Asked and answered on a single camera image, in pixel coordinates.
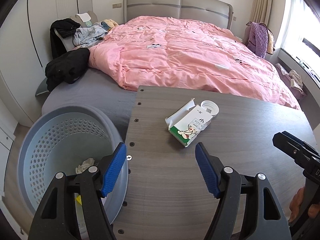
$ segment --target gray wooden table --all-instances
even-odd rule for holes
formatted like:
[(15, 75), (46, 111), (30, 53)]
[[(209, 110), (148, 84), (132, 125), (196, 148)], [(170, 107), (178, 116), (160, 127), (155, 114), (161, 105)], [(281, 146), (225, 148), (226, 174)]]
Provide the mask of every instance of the gray wooden table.
[[(164, 119), (191, 98), (196, 104), (214, 101), (220, 112), (184, 148), (168, 132)], [(304, 177), (302, 169), (272, 144), (273, 135), (284, 130), (316, 147), (302, 111), (215, 92), (139, 87), (125, 142), (132, 155), (128, 205), (114, 222), (117, 239), (204, 238), (218, 200), (208, 192), (196, 163), (198, 142), (241, 174), (264, 173), (288, 216), (289, 203), (304, 185)], [(242, 197), (234, 232), (241, 229), (244, 201)]]

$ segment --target window sill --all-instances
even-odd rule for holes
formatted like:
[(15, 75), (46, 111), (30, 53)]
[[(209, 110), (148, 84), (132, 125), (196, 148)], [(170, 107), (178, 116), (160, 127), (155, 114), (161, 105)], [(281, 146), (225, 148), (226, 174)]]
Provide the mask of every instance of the window sill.
[(312, 76), (308, 69), (293, 59), (285, 50), (280, 49), (278, 58), (290, 69), (295, 70), (302, 78), (303, 85), (310, 91), (320, 106), (320, 78), (315, 74)]
[(318, 86), (318, 88), (320, 89), (320, 77), (309, 67), (301, 64), (297, 59), (291, 57), (290, 54), (288, 54), (284, 49), (281, 49), (281, 54), (285, 53), (288, 57), (290, 57), (290, 59), (294, 62), (296, 62), (305, 72), (306, 74), (316, 83), (316, 85)]

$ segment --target light switch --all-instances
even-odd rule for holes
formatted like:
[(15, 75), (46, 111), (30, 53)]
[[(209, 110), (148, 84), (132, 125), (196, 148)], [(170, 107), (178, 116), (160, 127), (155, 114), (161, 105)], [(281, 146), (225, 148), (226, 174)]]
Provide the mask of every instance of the light switch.
[(112, 5), (112, 8), (121, 8), (122, 7), (122, 3), (115, 3)]

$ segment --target pink duvet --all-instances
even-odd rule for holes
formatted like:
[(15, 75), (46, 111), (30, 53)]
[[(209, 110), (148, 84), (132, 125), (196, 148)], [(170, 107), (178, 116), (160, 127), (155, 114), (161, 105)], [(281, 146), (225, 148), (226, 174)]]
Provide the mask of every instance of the pink duvet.
[(89, 64), (127, 90), (140, 85), (199, 89), (300, 109), (271, 63), (231, 31), (209, 23), (135, 18), (92, 47)]

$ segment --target white cap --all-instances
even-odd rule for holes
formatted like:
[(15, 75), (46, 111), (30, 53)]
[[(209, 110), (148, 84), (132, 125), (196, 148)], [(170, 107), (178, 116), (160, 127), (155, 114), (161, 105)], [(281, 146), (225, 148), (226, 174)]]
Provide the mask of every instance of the white cap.
[(201, 103), (201, 107), (213, 117), (215, 117), (219, 113), (219, 107), (216, 103), (206, 100)]

